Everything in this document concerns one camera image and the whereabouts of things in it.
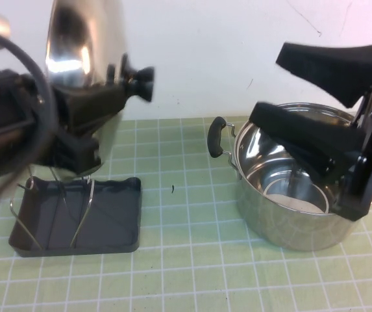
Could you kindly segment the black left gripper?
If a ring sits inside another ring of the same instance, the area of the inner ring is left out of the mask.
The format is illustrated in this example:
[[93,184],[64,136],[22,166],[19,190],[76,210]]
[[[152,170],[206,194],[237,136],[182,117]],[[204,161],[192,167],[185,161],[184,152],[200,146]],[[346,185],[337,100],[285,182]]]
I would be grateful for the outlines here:
[[88,88],[55,88],[60,125],[40,151],[41,105],[34,78],[12,70],[0,70],[0,176],[19,165],[51,166],[75,175],[88,175],[101,165],[99,142],[92,134],[125,108],[128,95],[119,84]]

